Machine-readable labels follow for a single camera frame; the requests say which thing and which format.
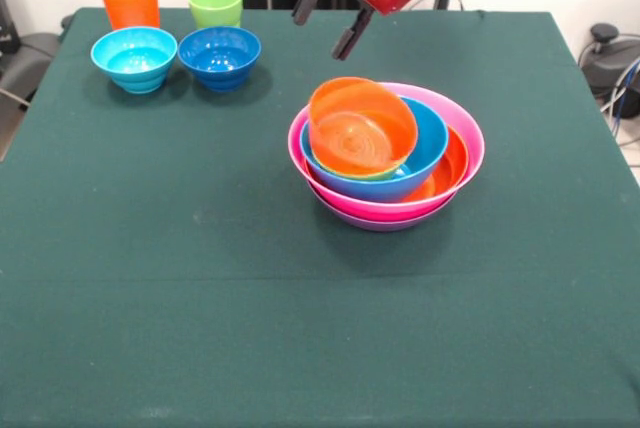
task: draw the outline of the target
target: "plastic bowl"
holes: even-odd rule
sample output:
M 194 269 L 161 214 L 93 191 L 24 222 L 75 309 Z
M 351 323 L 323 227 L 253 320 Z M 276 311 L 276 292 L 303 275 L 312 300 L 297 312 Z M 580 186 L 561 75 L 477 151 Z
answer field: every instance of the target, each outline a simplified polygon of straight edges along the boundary
M 160 88 L 176 56 L 171 33 L 134 26 L 107 33 L 91 48 L 91 60 L 129 93 L 142 95 Z
M 204 86 L 228 92 L 247 81 L 261 51 L 260 40 L 250 31 L 215 26 L 187 35 L 180 42 L 178 56 Z
M 392 231 L 406 230 L 407 228 L 416 226 L 422 223 L 427 218 L 430 218 L 431 216 L 435 215 L 440 210 L 442 210 L 442 208 L 447 206 L 455 196 L 455 194 L 450 195 L 449 198 L 445 199 L 440 204 L 440 206 L 436 207 L 426 215 L 422 215 L 417 218 L 412 218 L 405 221 L 370 221 L 370 220 L 365 220 L 363 218 L 358 218 L 356 216 L 351 216 L 348 213 L 340 211 L 335 206 L 332 206 L 327 200 L 322 198 L 322 195 L 318 193 L 318 191 L 313 187 L 311 183 L 309 183 L 309 188 L 311 188 L 311 191 L 313 192 L 314 195 L 316 195 L 316 198 L 318 198 L 320 203 L 322 203 L 325 207 L 327 207 L 329 211 L 331 211 L 334 215 L 336 215 L 342 221 L 345 221 L 346 223 L 349 223 L 350 225 L 353 225 L 356 228 L 361 228 L 367 231 L 377 231 L 380 233 L 389 233 Z
M 449 142 L 447 125 L 442 118 L 424 104 L 403 98 L 418 124 L 418 142 L 407 161 L 391 179 L 362 181 L 342 178 L 326 171 L 315 160 L 309 143 L 309 123 L 300 136 L 300 147 L 314 175 L 332 190 L 353 198 L 369 201 L 394 202 L 413 193 L 433 172 Z
M 462 137 L 469 152 L 469 166 L 460 183 L 432 198 L 400 203 L 378 203 L 358 200 L 325 187 L 315 180 L 305 167 L 300 149 L 300 132 L 308 117 L 308 108 L 303 108 L 289 129 L 289 155 L 298 171 L 318 190 L 323 198 L 340 211 L 370 221 L 406 221 L 425 215 L 440 206 L 450 195 L 469 183 L 478 173 L 484 159 L 485 144 L 482 131 L 469 113 L 454 101 L 426 88 L 400 83 L 384 83 L 394 93 L 418 100 L 436 111 L 451 128 Z
M 413 113 L 398 96 L 364 78 L 335 78 L 311 96 L 309 137 L 316 161 L 344 178 L 390 178 L 418 139 Z
M 467 172 L 469 166 L 469 152 L 462 141 L 462 137 L 451 127 L 449 128 L 449 145 L 447 151 L 438 163 L 431 176 L 414 192 L 401 200 L 419 201 L 433 198 L 457 186 Z

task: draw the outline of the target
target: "orange cup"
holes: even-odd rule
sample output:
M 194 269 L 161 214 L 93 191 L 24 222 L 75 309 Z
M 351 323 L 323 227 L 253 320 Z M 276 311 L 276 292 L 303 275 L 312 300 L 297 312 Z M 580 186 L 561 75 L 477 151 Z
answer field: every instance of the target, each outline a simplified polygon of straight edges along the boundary
M 160 28 L 158 0 L 103 0 L 111 28 L 155 26 Z
M 413 113 L 398 96 L 365 78 L 335 78 L 311 96 L 309 141 L 328 171 L 355 179 L 384 179 L 416 146 Z

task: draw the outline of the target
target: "purple bowl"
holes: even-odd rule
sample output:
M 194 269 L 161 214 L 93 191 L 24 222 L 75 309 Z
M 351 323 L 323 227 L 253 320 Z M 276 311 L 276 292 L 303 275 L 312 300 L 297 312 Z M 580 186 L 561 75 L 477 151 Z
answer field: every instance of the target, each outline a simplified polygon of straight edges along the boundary
M 368 231 L 377 231 L 380 233 L 390 233 L 392 231 L 406 230 L 407 228 L 411 228 L 412 226 L 418 225 L 422 223 L 424 220 L 426 220 L 427 218 L 429 218 L 430 216 L 433 216 L 436 213 L 438 213 L 440 210 L 442 210 L 442 208 L 447 206 L 449 202 L 453 199 L 453 197 L 456 195 L 455 193 L 451 194 L 444 201 L 444 203 L 438 206 L 435 210 L 427 213 L 426 215 L 419 216 L 417 218 L 404 220 L 404 221 L 369 221 L 369 220 L 364 220 L 362 218 L 357 218 L 355 216 L 348 215 L 338 210 L 336 207 L 329 204 L 329 202 L 325 200 L 322 197 L 322 195 L 318 193 L 318 191 L 316 191 L 316 189 L 313 187 L 311 183 L 307 182 L 307 184 L 309 185 L 309 188 L 311 188 L 311 191 L 313 192 L 313 194 L 316 195 L 316 198 L 318 198 L 318 200 L 320 200 L 320 202 L 324 206 L 326 206 L 330 211 L 332 211 L 333 214 L 336 215 L 338 218 L 357 228 L 361 228 L 363 230 L 368 230 Z

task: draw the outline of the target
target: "light blue bowl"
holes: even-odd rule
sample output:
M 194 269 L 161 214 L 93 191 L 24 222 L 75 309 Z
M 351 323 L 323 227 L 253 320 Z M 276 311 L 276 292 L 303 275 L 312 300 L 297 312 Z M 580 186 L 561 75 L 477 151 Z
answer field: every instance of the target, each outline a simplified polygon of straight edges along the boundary
M 176 57 L 171 33 L 150 26 L 112 31 L 95 42 L 91 60 L 125 91 L 135 95 L 160 88 Z
M 313 157 L 309 144 L 309 122 L 300 135 L 300 147 L 309 169 L 333 191 L 365 201 L 397 202 L 413 193 L 436 168 L 449 143 L 449 130 L 442 118 L 428 106 L 410 98 L 402 98 L 418 124 L 418 142 L 393 177 L 389 180 L 362 181 L 342 178 L 322 168 Z
M 256 64 L 262 45 L 256 35 L 235 26 L 203 28 L 180 42 L 180 61 L 212 91 L 237 89 Z

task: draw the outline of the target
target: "plastic cup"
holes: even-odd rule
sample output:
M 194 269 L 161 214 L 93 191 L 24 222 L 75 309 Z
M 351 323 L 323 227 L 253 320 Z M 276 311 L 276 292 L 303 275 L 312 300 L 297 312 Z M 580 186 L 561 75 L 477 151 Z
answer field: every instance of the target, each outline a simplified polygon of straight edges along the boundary
M 189 0 L 198 29 L 212 26 L 240 26 L 242 0 Z
M 418 126 L 407 104 L 363 78 L 335 78 L 310 100 L 309 138 L 316 161 L 336 175 L 385 179 L 416 146 Z
M 103 0 L 111 28 L 119 30 L 129 26 L 160 28 L 158 0 Z

